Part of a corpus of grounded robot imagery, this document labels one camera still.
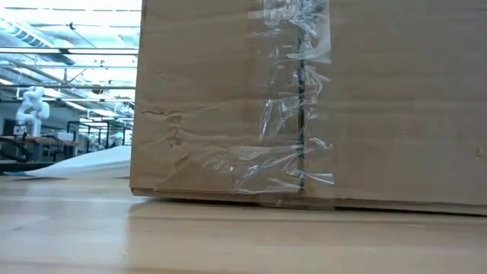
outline ceiling light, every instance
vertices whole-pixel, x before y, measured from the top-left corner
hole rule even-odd
[[[106,123],[84,123],[87,126],[107,126]]]
[[[77,110],[83,110],[83,111],[86,111],[88,110],[86,107],[83,107],[83,106],[80,106],[78,104],[75,104],[75,103],[72,103],[72,102],[66,102],[66,104],[70,107],[74,107],[75,109]]]
[[[2,83],[2,84],[14,84],[14,83],[7,81],[7,80],[4,80],[4,79],[0,79],[0,83]]]
[[[90,98],[63,98],[61,99],[65,102],[98,102],[100,100],[90,99]]]
[[[64,94],[62,94],[61,92],[55,91],[55,90],[53,90],[51,88],[45,89],[44,90],[44,95],[49,96],[49,97],[54,97],[54,98],[64,96]]]
[[[20,54],[55,54],[61,53],[59,49],[50,48],[20,48],[20,47],[0,47],[0,53],[20,53]]]
[[[67,49],[71,54],[137,55],[138,49]]]
[[[17,98],[15,98],[15,99],[17,99],[17,100],[24,100],[22,97],[17,97]],[[43,98],[43,101],[44,101],[44,102],[52,102],[52,101],[55,101],[55,100],[57,100],[57,99],[55,99],[55,98],[49,98],[49,97],[44,97],[44,98]]]
[[[105,99],[105,102],[111,102],[111,103],[132,103],[134,100],[133,99]]]
[[[110,110],[91,110],[96,114],[100,114],[101,116],[118,116],[118,114],[114,113]]]

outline humanoid robot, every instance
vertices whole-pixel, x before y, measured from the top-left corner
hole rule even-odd
[[[29,91],[24,92],[21,107],[17,110],[15,116],[14,135],[37,137],[40,135],[40,126],[42,119],[49,118],[49,104],[43,102],[44,88],[30,87]]]

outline table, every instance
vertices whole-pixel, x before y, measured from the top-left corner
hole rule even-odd
[[[0,273],[486,273],[487,218],[133,197],[0,177]]]
[[[25,141],[22,138],[16,138],[14,136],[2,136],[2,138],[16,140],[17,142],[25,142],[27,144],[33,145],[33,156],[32,159],[38,161],[43,155],[43,145],[57,145],[56,140],[47,137],[25,137]],[[72,158],[74,154],[74,149],[79,145],[78,141],[65,141],[62,140],[63,145],[66,147],[66,158]]]

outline cardboard box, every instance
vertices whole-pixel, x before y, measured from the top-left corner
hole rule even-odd
[[[145,1],[135,194],[487,214],[481,1],[273,3]]]

